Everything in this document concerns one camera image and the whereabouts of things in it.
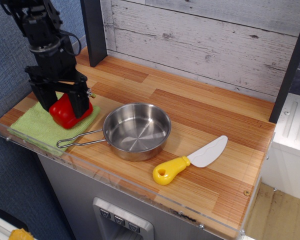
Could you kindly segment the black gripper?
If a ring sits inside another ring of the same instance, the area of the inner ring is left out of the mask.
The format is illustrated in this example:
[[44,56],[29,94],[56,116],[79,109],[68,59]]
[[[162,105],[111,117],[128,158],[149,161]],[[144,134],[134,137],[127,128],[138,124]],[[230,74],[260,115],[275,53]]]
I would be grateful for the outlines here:
[[87,77],[76,70],[72,46],[30,46],[36,65],[27,66],[30,86],[44,110],[58,100],[56,92],[67,93],[74,115],[81,118],[89,109]]

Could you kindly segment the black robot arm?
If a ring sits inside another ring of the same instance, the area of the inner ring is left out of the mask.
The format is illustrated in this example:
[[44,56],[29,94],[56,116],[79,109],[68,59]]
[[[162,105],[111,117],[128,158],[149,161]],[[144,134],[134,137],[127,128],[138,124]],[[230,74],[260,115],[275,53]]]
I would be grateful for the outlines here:
[[49,0],[2,0],[0,5],[29,42],[37,64],[25,72],[41,106],[48,111],[58,100],[56,93],[66,93],[75,117],[81,118],[89,109],[87,77],[76,70],[72,33],[61,30],[60,13]]

